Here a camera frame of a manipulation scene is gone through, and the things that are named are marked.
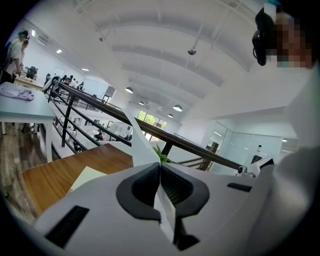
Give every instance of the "green plant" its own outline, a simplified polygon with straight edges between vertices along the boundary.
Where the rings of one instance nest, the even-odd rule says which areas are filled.
[[[156,144],[156,147],[153,147],[153,149],[160,158],[161,163],[173,163],[165,154],[161,154],[161,149],[158,144]]]

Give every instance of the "wooden floor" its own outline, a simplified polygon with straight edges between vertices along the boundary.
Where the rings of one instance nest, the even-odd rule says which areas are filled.
[[[26,190],[22,173],[47,163],[46,136],[44,129],[35,134],[30,124],[27,124],[25,133],[21,132],[22,128],[22,123],[6,123],[6,134],[3,135],[0,127],[0,180],[8,193],[7,201],[12,212],[31,224],[37,212]],[[59,159],[54,149],[52,159]]]

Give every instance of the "desk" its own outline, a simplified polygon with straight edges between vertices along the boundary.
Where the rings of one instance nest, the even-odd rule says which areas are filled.
[[[43,213],[65,197],[86,166],[113,174],[132,168],[134,164],[130,155],[105,144],[26,170],[22,176],[37,212]]]
[[[25,89],[20,85],[10,82],[4,82],[3,85],[14,87],[16,89]],[[31,101],[0,95],[0,122],[2,122],[2,133],[6,134],[5,122],[46,124],[45,149],[46,159],[49,163],[52,162],[52,123],[56,116],[51,109],[45,94],[42,91],[38,91],[33,88],[30,88],[30,90],[34,94],[34,99]]]
[[[17,76],[14,81],[15,85],[20,85],[29,88],[35,88],[38,91],[42,91],[44,85],[38,80],[31,80],[30,78],[22,78]]]

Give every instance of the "wooden handrail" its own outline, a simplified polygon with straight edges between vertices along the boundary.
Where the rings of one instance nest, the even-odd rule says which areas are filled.
[[[59,83],[59,86],[62,89],[69,92],[69,94],[77,97],[78,99],[83,100],[84,102],[89,103],[94,108],[101,110],[102,112],[110,115],[111,117],[118,119],[119,121],[121,121],[125,124],[131,125],[129,119],[122,111],[117,110],[116,108],[113,108],[111,106],[108,106],[100,101],[97,101],[95,98],[89,97],[86,94],[82,93],[82,91],[74,89],[73,87],[65,85],[61,82]],[[213,152],[208,151],[204,147],[197,146],[194,143],[188,142],[184,139],[181,139],[177,136],[174,136],[173,134],[167,133],[167,132],[165,132],[157,127],[154,127],[151,124],[148,124],[144,121],[141,121],[137,118],[136,118],[136,121],[143,131],[145,131],[148,134],[151,134],[152,136],[155,136],[155,137],[159,138],[160,140],[166,142],[166,145],[165,145],[162,153],[168,154],[168,152],[170,151],[170,148],[172,146],[176,146],[180,149],[186,150],[186,151],[193,153],[197,156],[200,156],[204,159],[209,159],[210,161],[216,162],[216,163],[221,164],[223,166],[227,166],[227,167],[230,167],[230,168],[233,168],[236,170],[241,166],[240,164],[238,164],[236,162],[233,162],[233,161],[228,160],[226,158],[223,158]]]

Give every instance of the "white ceiling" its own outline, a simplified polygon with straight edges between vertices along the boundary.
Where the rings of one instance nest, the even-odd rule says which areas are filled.
[[[175,121],[256,63],[251,38],[255,14],[263,4],[260,0],[72,3],[86,27],[94,23],[96,34],[120,61],[134,90],[130,100],[150,101],[164,109],[180,104],[184,111]],[[197,53],[191,56],[188,50],[194,44]]]

